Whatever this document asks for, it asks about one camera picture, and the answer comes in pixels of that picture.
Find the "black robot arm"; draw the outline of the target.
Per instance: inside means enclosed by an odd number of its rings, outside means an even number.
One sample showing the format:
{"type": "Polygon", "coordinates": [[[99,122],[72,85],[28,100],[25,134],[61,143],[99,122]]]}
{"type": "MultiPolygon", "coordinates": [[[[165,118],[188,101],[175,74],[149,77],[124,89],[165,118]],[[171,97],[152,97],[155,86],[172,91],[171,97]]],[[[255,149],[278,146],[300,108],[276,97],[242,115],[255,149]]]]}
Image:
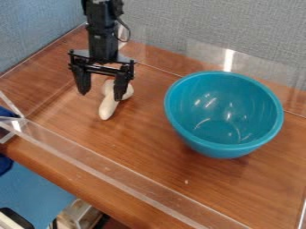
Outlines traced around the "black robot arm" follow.
{"type": "Polygon", "coordinates": [[[91,89],[91,74],[112,76],[113,100],[120,101],[133,79],[135,60],[119,53],[119,25],[131,30],[119,18],[123,0],[81,0],[87,18],[88,49],[68,52],[69,69],[77,91],[84,95],[91,89]]]}

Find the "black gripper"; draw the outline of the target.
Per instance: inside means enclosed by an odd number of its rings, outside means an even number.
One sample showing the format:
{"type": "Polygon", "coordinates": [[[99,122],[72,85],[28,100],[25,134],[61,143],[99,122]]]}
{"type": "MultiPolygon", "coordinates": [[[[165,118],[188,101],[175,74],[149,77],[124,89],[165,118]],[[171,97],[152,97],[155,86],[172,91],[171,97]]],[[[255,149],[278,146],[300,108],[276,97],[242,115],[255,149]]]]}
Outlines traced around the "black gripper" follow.
{"type": "Polygon", "coordinates": [[[70,49],[69,70],[73,73],[73,81],[81,95],[91,89],[91,73],[116,76],[113,81],[113,98],[116,101],[123,99],[127,92],[129,80],[133,79],[135,60],[121,53],[115,54],[111,60],[96,60],[89,56],[87,49],[70,49]]]}

